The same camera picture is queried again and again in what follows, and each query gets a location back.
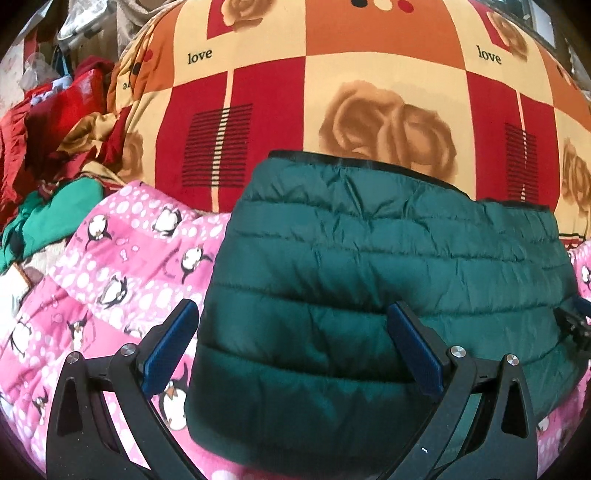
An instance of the green clothing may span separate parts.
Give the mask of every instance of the green clothing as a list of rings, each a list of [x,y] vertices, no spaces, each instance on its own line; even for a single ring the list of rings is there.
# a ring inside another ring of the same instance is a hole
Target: green clothing
[[[47,203],[37,192],[30,193],[2,234],[0,273],[12,262],[72,235],[102,199],[102,185],[89,178],[66,184]]]
[[[572,311],[576,294],[547,209],[474,202],[399,167],[271,153],[216,258],[189,432],[229,460],[288,475],[390,465],[430,408],[387,333],[397,300],[450,346],[516,354],[541,420],[585,370],[553,314]]]

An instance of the red fabric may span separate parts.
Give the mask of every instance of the red fabric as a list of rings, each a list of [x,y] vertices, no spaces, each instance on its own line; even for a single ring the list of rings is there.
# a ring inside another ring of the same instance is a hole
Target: red fabric
[[[80,63],[74,72],[74,78],[83,76],[91,70],[98,70],[103,77],[113,71],[115,64],[110,60],[105,60],[95,55],[91,55],[85,61]]]
[[[229,108],[225,72],[174,87],[156,139],[156,188],[197,210],[231,212],[271,150],[302,150],[305,67],[295,57],[236,69]]]
[[[129,117],[130,111],[130,106],[121,109],[119,118],[113,126],[113,131],[107,141],[101,145],[97,158],[98,162],[109,166],[109,169],[112,171],[118,171],[122,167],[121,159],[123,156],[123,145],[125,143],[125,124],[127,123],[127,117]]]
[[[25,170],[27,128],[25,118],[31,105],[24,100],[10,109],[0,120],[0,229],[17,214],[24,197],[35,190],[35,179]]]
[[[78,77],[67,90],[32,107],[27,130],[35,141],[28,145],[27,168],[38,179],[53,180],[43,174],[59,169],[59,162],[57,166],[51,165],[56,158],[49,155],[57,150],[81,118],[92,112],[105,113],[105,109],[103,75],[96,69]]]

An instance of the white polka dot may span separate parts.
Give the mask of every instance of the white polka dot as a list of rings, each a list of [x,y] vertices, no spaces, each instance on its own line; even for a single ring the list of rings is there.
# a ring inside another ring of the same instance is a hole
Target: white polka dot
[[[121,195],[122,197],[127,197],[127,195],[129,195],[131,193],[131,190],[133,189],[134,188],[131,185],[126,185],[119,191],[119,195]]]
[[[123,445],[125,451],[129,452],[133,448],[135,443],[134,436],[131,434],[129,430],[125,429],[121,430],[119,438],[121,439],[121,445]]]
[[[154,296],[151,293],[144,295],[138,302],[139,308],[141,308],[142,310],[148,310],[150,308],[150,305],[152,305],[153,298]]]
[[[74,283],[74,280],[75,279],[76,279],[76,274],[75,273],[70,273],[69,275],[66,275],[66,277],[64,278],[64,280],[62,280],[62,282],[61,282],[62,288],[68,288],[68,287],[70,287]]]
[[[76,285],[78,285],[78,288],[84,288],[88,285],[89,280],[90,275],[86,272],[82,272],[76,281]]]
[[[101,268],[96,279],[98,281],[105,281],[107,278],[109,278],[109,269],[107,267]]]
[[[212,228],[212,231],[209,232],[209,236],[214,238],[217,237],[222,231],[223,225],[217,225]]]
[[[78,255],[78,252],[76,250],[74,250],[72,252],[72,256],[68,260],[68,266],[70,268],[74,268],[78,264],[79,260],[80,260],[80,255]]]
[[[170,303],[172,296],[173,291],[170,288],[164,288],[156,299],[156,306],[161,309],[165,308]]]
[[[129,208],[129,202],[121,202],[119,205],[117,205],[117,213],[125,213],[127,212],[127,208]]]
[[[212,473],[212,480],[239,480],[236,475],[227,470],[217,470]]]

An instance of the cartoon penguin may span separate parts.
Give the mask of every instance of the cartoon penguin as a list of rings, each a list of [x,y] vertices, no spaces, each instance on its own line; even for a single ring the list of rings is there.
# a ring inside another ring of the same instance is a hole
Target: cartoon penguin
[[[33,405],[39,412],[41,419],[39,420],[39,425],[43,425],[45,423],[45,409],[47,403],[49,402],[49,395],[45,387],[43,387],[43,396],[37,397],[32,400]]]
[[[113,240],[111,234],[107,231],[109,224],[105,215],[96,215],[88,222],[88,241],[84,250],[88,250],[90,242],[98,242],[103,238]]]
[[[182,219],[179,209],[171,210],[170,207],[166,206],[156,218],[152,230],[164,237],[171,237]]]
[[[581,280],[583,280],[583,283],[587,285],[589,290],[591,290],[591,272],[587,265],[583,265],[581,268]]]
[[[123,333],[127,333],[127,335],[131,335],[132,337],[136,337],[139,340],[144,338],[144,335],[145,335],[144,330],[141,327],[138,327],[138,326],[132,327],[130,323],[125,325],[125,328],[123,329]]]
[[[84,341],[84,327],[87,323],[86,313],[82,320],[78,320],[74,323],[67,322],[68,328],[70,329],[70,335],[72,336],[72,350],[81,352],[82,342]]]
[[[4,412],[8,420],[14,421],[14,405],[8,401],[2,392],[0,392],[0,410]]]
[[[195,247],[187,250],[181,260],[181,270],[183,270],[183,279],[181,283],[184,285],[185,279],[193,273],[202,261],[213,263],[213,258],[203,253],[203,247]]]
[[[110,309],[113,305],[118,305],[127,296],[127,277],[123,277],[121,280],[113,275],[103,293],[96,299],[99,305],[102,305],[106,309]]]
[[[184,402],[187,398],[187,382],[189,381],[189,369],[183,364],[183,376],[179,380],[170,379],[166,389],[159,395],[158,407],[164,423],[174,432],[187,426],[187,418],[184,412]]]
[[[31,341],[32,335],[33,329],[31,325],[23,322],[18,322],[14,326],[14,330],[10,335],[9,342],[10,347],[12,348],[12,353],[19,357],[21,362],[25,359],[25,352],[27,351],[27,348],[29,348],[29,342]]]

